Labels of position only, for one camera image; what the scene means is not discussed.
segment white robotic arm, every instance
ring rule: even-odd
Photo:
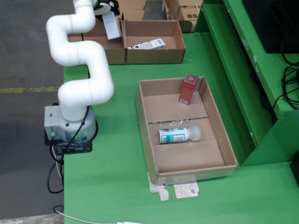
[[[59,106],[45,108],[45,129],[49,140],[69,142],[81,125],[90,105],[107,102],[114,93],[104,48],[97,42],[69,42],[68,34],[86,33],[95,25],[93,6],[98,0],[73,0],[76,14],[57,15],[47,22],[50,52],[62,66],[87,65],[89,79],[69,81],[58,91]],[[103,3],[103,13],[109,4]],[[74,142],[84,143],[95,133],[95,117],[90,107],[85,125]]]

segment white box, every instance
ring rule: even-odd
[[[161,38],[159,38],[159,39],[155,39],[153,41],[149,41],[149,42],[134,45],[132,47],[128,47],[128,49],[164,50],[165,49],[165,43]]]
[[[121,37],[121,27],[118,18],[113,12],[102,15],[108,40]]]

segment gray floor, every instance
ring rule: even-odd
[[[166,19],[161,0],[148,0],[145,11],[144,20]],[[63,83],[45,24],[53,15],[73,12],[72,0],[0,1],[0,220],[51,214],[63,204],[63,194],[47,192],[53,161],[43,144],[44,106],[57,102],[57,93],[28,88]],[[51,185],[61,187],[56,172]]]

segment red box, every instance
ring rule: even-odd
[[[183,88],[181,95],[179,96],[178,101],[183,104],[190,104],[196,83],[198,81],[198,76],[188,74],[184,80]]]

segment plastic bottle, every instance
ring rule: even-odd
[[[181,142],[187,141],[199,141],[201,138],[200,128],[193,125],[189,128],[179,127],[171,129],[160,129],[159,130],[159,143],[170,143],[170,142]]]

